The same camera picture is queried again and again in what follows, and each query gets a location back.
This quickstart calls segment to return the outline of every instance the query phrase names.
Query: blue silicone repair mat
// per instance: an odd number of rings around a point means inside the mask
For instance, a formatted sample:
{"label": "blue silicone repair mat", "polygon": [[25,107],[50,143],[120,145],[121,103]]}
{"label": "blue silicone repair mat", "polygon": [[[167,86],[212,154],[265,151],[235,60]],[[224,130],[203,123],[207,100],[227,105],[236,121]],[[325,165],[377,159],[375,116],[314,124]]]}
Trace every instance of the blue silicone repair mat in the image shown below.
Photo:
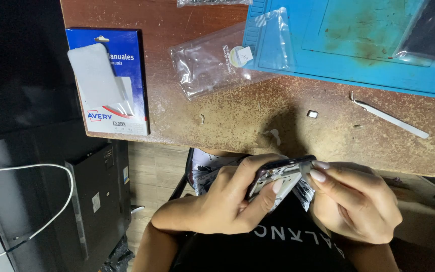
{"label": "blue silicone repair mat", "polygon": [[[430,62],[391,58],[419,4],[420,0],[254,0],[243,46],[250,46],[258,61],[246,68],[435,97],[435,67]],[[273,48],[267,48],[264,35],[249,23],[281,7],[287,9],[293,48],[287,72],[270,69],[273,60],[266,53]],[[266,33],[267,39],[273,36],[278,34]]]}

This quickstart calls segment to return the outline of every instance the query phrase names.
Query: worn desk surface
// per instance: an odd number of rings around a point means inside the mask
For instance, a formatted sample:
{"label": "worn desk surface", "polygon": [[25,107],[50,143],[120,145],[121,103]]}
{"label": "worn desk surface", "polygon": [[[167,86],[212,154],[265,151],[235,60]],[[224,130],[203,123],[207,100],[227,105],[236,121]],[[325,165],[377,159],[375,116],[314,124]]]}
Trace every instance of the worn desk surface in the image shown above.
{"label": "worn desk surface", "polygon": [[[125,139],[253,154],[311,153],[325,161],[435,176],[435,98],[284,76],[188,101],[167,49],[244,21],[247,6],[176,8],[175,0],[61,0],[61,5],[67,28],[142,29],[151,134]],[[351,90],[357,100],[430,137],[421,139],[362,110],[349,100]],[[307,117],[308,110],[318,118]],[[279,146],[264,134],[273,129]]]}

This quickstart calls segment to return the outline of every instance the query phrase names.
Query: clear plastic bag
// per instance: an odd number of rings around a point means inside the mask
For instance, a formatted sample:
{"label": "clear plastic bag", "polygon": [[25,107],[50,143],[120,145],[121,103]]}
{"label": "clear plastic bag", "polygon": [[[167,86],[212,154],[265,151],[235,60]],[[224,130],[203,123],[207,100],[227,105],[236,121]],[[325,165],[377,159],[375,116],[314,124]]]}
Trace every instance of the clear plastic bag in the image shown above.
{"label": "clear plastic bag", "polygon": [[253,0],[177,0],[177,7],[183,6],[200,6],[200,5],[233,5],[245,4],[252,5]]}
{"label": "clear plastic bag", "polygon": [[419,5],[393,57],[435,67],[435,0]]}
{"label": "clear plastic bag", "polygon": [[[286,9],[271,11],[255,20],[253,25],[256,25],[256,29],[266,28],[266,31],[261,31],[265,39],[266,33],[273,33],[271,43],[275,43],[277,50],[270,53],[276,55],[273,56],[274,62],[269,68],[288,71],[293,62],[293,54]],[[243,56],[241,49],[249,49],[241,46],[245,27],[246,22],[242,22],[169,48],[179,84],[189,100],[211,92],[230,90],[280,76],[242,68],[245,64],[258,61],[256,56],[248,61],[240,58]]]}

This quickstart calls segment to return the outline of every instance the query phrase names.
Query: tweezers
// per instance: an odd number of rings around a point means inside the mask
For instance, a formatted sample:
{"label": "tweezers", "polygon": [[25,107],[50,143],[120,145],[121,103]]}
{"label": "tweezers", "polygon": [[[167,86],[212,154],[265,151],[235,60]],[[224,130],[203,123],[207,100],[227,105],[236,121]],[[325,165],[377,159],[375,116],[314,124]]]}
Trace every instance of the tweezers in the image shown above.
{"label": "tweezers", "polygon": [[416,128],[416,127],[413,127],[413,126],[409,125],[406,122],[400,121],[399,119],[397,119],[397,118],[395,118],[393,116],[390,116],[390,115],[384,113],[383,111],[380,111],[380,110],[372,107],[371,105],[369,105],[367,103],[364,103],[364,102],[361,102],[361,101],[356,101],[355,97],[353,96],[353,91],[350,93],[350,99],[355,104],[357,104],[360,107],[366,109],[366,111],[370,112],[371,114],[375,114],[375,115],[379,116],[380,118],[382,118],[384,120],[387,120],[387,121],[391,122],[392,124],[407,130],[410,133],[413,133],[413,134],[415,134],[415,135],[417,135],[417,136],[419,136],[419,137],[421,137],[423,139],[426,139],[427,137],[429,137],[428,133],[425,133],[424,131],[422,131],[422,130]]}

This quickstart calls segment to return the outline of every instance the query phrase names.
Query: sticker on computer case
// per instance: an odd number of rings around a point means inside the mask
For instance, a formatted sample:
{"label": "sticker on computer case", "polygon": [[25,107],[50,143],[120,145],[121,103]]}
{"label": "sticker on computer case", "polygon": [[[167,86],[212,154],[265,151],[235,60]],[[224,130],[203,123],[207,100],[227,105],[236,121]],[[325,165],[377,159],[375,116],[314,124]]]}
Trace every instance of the sticker on computer case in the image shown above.
{"label": "sticker on computer case", "polygon": [[124,168],[124,184],[127,184],[129,182],[129,167]]}
{"label": "sticker on computer case", "polygon": [[97,193],[92,197],[93,212],[96,212],[100,208],[100,193]]}

